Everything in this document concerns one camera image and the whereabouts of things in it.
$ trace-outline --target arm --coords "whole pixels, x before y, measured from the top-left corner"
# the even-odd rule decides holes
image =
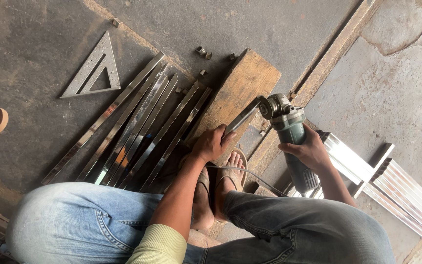
[[[222,138],[225,129],[225,124],[208,129],[198,139],[177,178],[157,205],[143,239],[127,264],[182,263],[200,171],[208,161],[224,153],[236,135],[232,132]]]
[[[302,145],[281,143],[278,146],[279,149],[286,153],[293,154],[318,175],[325,199],[341,201],[356,207],[338,170],[331,164],[328,153],[325,150],[319,135],[308,125],[303,125],[307,135],[304,143]]]
[[[222,124],[216,129],[208,129],[203,132],[177,178],[175,178],[159,205],[157,205],[150,225],[161,224],[170,226],[188,241],[193,194],[200,171],[208,161],[217,159],[224,153],[227,145],[236,135],[236,133],[232,132],[221,140],[225,129],[226,125]]]

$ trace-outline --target leg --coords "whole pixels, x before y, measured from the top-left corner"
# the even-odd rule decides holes
[[[232,153],[227,165],[241,167],[239,158]],[[395,263],[382,226],[341,202],[239,193],[223,178],[214,209],[216,219],[255,237],[201,249],[201,255],[189,245],[184,263]]]
[[[9,249],[21,263],[125,263],[161,197],[82,182],[38,188],[9,222]]]

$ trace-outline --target grinder body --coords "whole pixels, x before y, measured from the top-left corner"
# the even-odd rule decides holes
[[[268,119],[277,132],[281,143],[301,145],[306,139],[302,123],[305,120],[304,108],[290,104],[284,94],[260,97],[260,112]],[[304,165],[296,156],[284,153],[286,164],[296,190],[305,196],[305,193],[319,186],[315,174]]]

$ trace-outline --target forearm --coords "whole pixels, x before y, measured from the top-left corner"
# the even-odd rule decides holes
[[[322,166],[316,173],[320,180],[325,199],[341,201],[356,207],[338,170],[331,163]]]
[[[196,181],[206,162],[190,155],[156,207],[150,225],[167,225],[188,241]]]

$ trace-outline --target aluminum triangle square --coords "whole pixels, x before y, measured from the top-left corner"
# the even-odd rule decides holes
[[[91,91],[92,85],[95,83],[98,76],[105,68],[107,69],[110,88]],[[100,39],[100,41],[97,43],[94,50],[86,59],[60,98],[67,98],[90,93],[107,92],[119,89],[121,89],[120,79],[118,78],[117,65],[115,64],[114,52],[110,42],[110,35],[107,31],[105,32],[102,39]]]

